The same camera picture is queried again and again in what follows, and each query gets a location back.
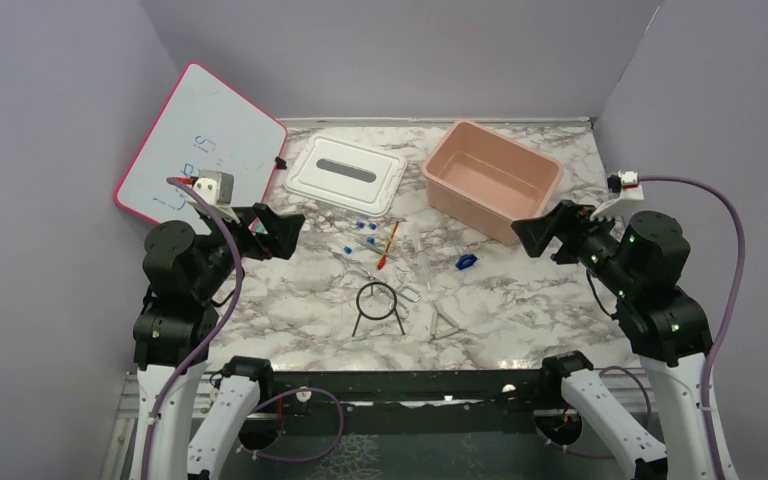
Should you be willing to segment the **pink plastic bin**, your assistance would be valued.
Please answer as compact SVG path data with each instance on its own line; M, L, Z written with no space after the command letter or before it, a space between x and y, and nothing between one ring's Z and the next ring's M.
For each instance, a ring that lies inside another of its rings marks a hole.
M422 164L428 204L504 245L514 221L542 215L564 175L558 160L458 120Z

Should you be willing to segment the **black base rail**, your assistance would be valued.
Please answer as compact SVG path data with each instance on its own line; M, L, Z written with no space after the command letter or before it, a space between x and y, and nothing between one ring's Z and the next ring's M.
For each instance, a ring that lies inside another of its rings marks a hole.
M274 390L315 388L251 414L246 432L326 436L345 415L348 435L530 433L566 408L530 370L279 371Z

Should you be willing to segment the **black wire tripod stand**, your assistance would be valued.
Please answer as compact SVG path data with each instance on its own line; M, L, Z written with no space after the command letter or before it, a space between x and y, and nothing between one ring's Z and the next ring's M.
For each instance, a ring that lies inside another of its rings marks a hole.
M355 337L364 321L392 320L402 335L406 334L400 303L395 290L387 283L372 281L364 284L355 296L357 316L351 336Z

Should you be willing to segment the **blue hexagonal clamp piece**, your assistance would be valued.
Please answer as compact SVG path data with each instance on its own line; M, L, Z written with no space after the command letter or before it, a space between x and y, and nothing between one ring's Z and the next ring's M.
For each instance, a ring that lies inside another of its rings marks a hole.
M477 261L477 256L472 253L466 253L459 256L455 266L458 270L465 270L472 267Z

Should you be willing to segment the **clear plastic triangle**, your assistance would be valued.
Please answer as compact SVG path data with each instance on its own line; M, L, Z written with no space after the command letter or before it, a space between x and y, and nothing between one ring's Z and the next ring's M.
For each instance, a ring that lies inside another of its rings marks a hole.
M463 331L460 324L444 310L439 300L434 300L432 306L433 312L429 326L430 341L449 338Z

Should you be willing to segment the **metal crucible tongs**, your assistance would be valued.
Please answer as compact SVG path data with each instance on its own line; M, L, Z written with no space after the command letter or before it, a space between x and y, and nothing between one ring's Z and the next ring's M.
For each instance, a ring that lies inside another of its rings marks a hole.
M333 252L332 256L343 265L348 274L358 276L367 281L382 281L381 278L367 270L359 261L350 259L346 255L338 252ZM394 286L394 290L396 297L399 300L397 312L403 318L407 318L410 315L410 310L409 307L405 305L405 303L419 302L421 300L421 294L416 288L404 283L400 284L399 286Z

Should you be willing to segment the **clear glass test tube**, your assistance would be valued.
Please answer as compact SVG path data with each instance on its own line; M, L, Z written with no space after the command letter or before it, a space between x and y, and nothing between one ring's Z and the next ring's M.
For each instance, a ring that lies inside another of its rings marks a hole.
M409 227L409 233L414 246L415 260L418 266L419 278L429 291L433 289L433 278L431 275L428 256L424 250L421 236L415 224Z

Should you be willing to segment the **pink-framed whiteboard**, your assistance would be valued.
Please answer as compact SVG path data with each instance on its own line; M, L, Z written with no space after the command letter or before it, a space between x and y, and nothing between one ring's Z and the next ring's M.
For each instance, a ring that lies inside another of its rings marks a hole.
M166 179L225 172L234 177L231 204L250 207L266 197L287 137L278 120L190 63L115 189L114 201L153 223L183 220L206 234L188 196Z

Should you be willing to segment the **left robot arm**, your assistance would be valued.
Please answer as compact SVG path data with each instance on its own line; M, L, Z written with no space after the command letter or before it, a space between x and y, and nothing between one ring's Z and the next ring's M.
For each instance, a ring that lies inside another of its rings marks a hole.
M133 479L217 478L244 407L258 411L273 401L270 362L246 359L235 373L238 400L213 415L206 432L190 433L209 344L230 318L218 312L215 294L233 278L235 286L222 302L233 311L245 278L243 259L290 259L305 222L302 214L279 215L261 203L233 211L241 221L202 215L206 234L171 220L155 226L144 241L149 287L133 327L140 388Z

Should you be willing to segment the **white plastic lid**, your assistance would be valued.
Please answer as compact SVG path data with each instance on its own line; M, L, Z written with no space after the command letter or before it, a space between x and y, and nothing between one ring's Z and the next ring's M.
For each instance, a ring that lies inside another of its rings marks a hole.
M285 187L297 195L381 217L390 209L406 167L400 154L317 134L289 167Z

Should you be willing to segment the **red yellow green spatula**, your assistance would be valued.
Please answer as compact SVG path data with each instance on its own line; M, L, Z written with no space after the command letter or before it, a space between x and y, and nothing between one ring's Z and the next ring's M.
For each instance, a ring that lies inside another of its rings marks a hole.
M401 221L397 220L390 231L385 247L383 248L383 253L381 254L381 257L379 258L378 263L376 265L377 270L382 270L387 264L387 260L389 258L389 252L392 247L394 237L396 235L396 232L399 228L400 223Z

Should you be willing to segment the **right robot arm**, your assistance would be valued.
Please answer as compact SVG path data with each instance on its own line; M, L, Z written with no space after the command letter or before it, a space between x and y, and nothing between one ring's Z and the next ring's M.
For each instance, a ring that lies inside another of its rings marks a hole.
M629 479L736 478L706 369L714 353L708 319L678 285L690 253L681 226L666 214L639 211L616 239L612 222L592 219L593 210L564 200L511 228L533 258L559 240L555 263L582 265L615 295L613 317L651 385L663 439L652 438L579 351L543 360L539 398L572 406Z

